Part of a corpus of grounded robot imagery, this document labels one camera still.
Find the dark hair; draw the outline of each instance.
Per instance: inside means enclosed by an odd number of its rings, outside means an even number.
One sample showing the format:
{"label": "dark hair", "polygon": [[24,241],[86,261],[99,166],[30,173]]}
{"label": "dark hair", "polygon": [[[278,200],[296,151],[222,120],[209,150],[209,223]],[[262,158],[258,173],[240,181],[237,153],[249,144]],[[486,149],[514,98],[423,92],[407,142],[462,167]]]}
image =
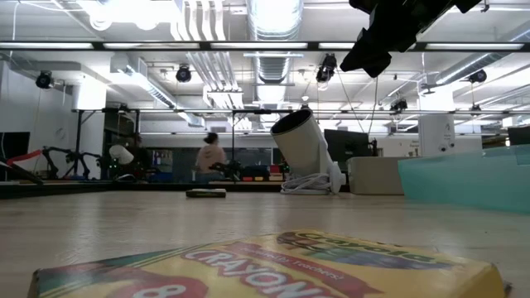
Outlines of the dark hair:
{"label": "dark hair", "polygon": [[205,137],[205,142],[207,144],[213,144],[215,141],[219,139],[219,136],[215,132],[209,132],[208,137]]}

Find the person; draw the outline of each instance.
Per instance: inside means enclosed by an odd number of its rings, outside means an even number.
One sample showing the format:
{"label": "person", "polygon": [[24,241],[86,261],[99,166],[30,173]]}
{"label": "person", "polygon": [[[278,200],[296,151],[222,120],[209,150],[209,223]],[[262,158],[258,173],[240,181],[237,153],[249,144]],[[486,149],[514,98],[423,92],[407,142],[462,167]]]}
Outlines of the person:
{"label": "person", "polygon": [[206,146],[199,150],[197,155],[197,181],[201,184],[209,184],[211,181],[222,180],[224,177],[216,170],[210,167],[216,162],[226,163],[226,155],[223,148],[219,146],[219,136],[217,133],[210,132],[205,138]]}

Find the teal plastic panel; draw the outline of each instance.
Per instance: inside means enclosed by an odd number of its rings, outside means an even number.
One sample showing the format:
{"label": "teal plastic panel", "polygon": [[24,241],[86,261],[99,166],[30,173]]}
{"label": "teal plastic panel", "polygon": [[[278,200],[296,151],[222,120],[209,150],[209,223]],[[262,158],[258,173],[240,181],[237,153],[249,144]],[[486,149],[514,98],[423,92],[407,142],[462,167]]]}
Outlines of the teal plastic panel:
{"label": "teal plastic panel", "polygon": [[408,199],[530,213],[530,145],[399,162]]}

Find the blue object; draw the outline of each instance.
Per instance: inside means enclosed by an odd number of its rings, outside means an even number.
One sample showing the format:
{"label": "blue object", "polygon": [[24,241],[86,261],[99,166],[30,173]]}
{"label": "blue object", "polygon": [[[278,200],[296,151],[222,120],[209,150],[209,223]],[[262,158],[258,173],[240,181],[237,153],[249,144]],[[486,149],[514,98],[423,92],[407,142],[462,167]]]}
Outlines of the blue object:
{"label": "blue object", "polygon": [[399,162],[408,199],[530,213],[530,145]]}

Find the ceiling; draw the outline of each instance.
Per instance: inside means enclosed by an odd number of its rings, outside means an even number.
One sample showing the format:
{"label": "ceiling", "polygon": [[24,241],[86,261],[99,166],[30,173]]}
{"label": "ceiling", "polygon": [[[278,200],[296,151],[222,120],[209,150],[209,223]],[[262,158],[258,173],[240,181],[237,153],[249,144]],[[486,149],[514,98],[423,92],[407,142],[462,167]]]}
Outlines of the ceiling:
{"label": "ceiling", "polygon": [[[58,9],[46,0],[22,1],[17,8],[16,39],[17,40],[49,40],[49,41],[174,41],[170,33],[170,24],[164,22],[171,17],[172,0],[156,2],[161,23],[153,30],[138,29],[133,23],[114,23],[106,31],[92,30],[89,15],[86,12],[56,12],[34,7]],[[475,10],[463,15],[449,11],[430,27],[422,36],[421,41],[508,41],[510,32],[530,20],[530,3],[528,1],[490,0],[491,9],[482,13],[480,4]],[[61,5],[68,9],[79,9],[74,0],[63,1]],[[0,1],[0,40],[11,40],[13,35],[13,16],[17,1]],[[248,24],[246,4],[244,0],[224,0],[224,32],[231,41],[248,40]],[[359,31],[369,25],[369,16],[349,7],[345,0],[306,0],[299,40],[303,41],[354,41]],[[292,64],[284,101],[279,108],[299,107],[301,97],[309,97],[312,107],[320,109],[341,109],[352,106],[358,109],[387,107],[392,99],[387,95],[408,80],[423,73],[442,72],[472,55],[470,53],[393,53],[392,64],[378,82],[369,78],[362,71],[337,74],[325,91],[318,91],[315,70],[322,61],[325,52],[305,52],[302,58],[295,58]],[[115,74],[109,71],[108,63],[113,55],[111,52],[30,52],[18,51],[17,58],[36,61],[75,61],[94,70],[101,77],[112,82],[108,89],[108,101],[120,101],[130,107],[155,108],[156,103],[143,89],[133,84],[116,81]],[[148,74],[166,91],[176,97],[177,103],[189,108],[208,108],[200,100],[204,84],[199,76],[192,72],[192,81],[177,83],[176,70],[180,64],[189,64],[184,52],[149,52],[138,51],[129,53],[131,60],[142,58],[149,66]],[[336,53],[339,62],[345,53]],[[484,70],[489,74],[488,80],[482,85],[475,85],[473,92],[469,83],[453,84],[455,105],[467,109],[472,103],[506,93],[526,83],[530,70],[530,54],[513,54],[487,66]],[[256,103],[255,76],[253,63],[244,58],[241,52],[231,52],[230,60],[239,86],[243,91],[243,103]],[[409,103],[409,108],[416,107],[417,89],[415,83],[409,84],[402,95]],[[498,101],[488,109],[505,109],[514,105],[529,102],[526,94],[516,98]]]}

